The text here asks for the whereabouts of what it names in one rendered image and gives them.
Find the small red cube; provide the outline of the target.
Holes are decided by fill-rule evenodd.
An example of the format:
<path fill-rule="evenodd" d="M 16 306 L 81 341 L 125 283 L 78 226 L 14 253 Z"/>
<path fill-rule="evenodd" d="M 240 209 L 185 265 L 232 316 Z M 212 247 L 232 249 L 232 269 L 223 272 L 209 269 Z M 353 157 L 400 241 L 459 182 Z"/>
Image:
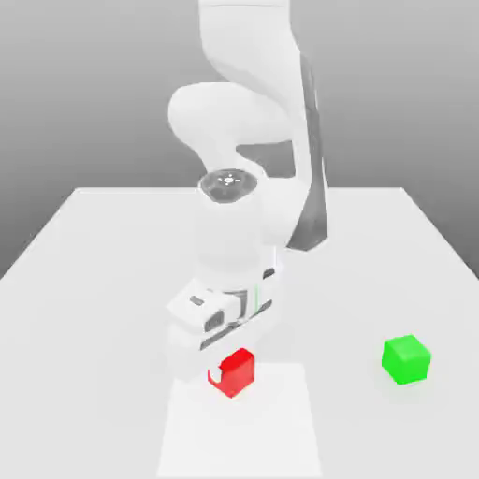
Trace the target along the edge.
<path fill-rule="evenodd" d="M 222 378 L 211 379 L 210 371 L 208 371 L 208 381 L 227 397 L 233 399 L 254 381 L 254 366 L 254 354 L 245 348 L 239 348 L 220 363 Z"/>

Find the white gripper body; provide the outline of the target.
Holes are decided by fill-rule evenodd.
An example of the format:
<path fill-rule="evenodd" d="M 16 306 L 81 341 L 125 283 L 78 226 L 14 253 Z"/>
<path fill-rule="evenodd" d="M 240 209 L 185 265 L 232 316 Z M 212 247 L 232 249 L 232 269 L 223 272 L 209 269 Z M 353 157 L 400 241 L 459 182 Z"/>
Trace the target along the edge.
<path fill-rule="evenodd" d="M 283 301 L 274 298 L 259 314 L 235 327 L 223 327 L 206 337 L 193 334 L 173 320 L 166 330 L 166 360 L 174 377 L 189 382 L 207 370 L 217 368 L 239 348 L 255 346 L 283 319 Z"/>

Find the small green cube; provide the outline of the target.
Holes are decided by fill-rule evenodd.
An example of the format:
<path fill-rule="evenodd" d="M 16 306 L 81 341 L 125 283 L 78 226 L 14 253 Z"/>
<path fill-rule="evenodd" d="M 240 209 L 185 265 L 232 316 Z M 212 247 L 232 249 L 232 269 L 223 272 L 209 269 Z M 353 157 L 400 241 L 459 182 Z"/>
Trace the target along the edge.
<path fill-rule="evenodd" d="M 425 380 L 430 362 L 430 350 L 413 334 L 384 343 L 381 365 L 397 385 Z"/>

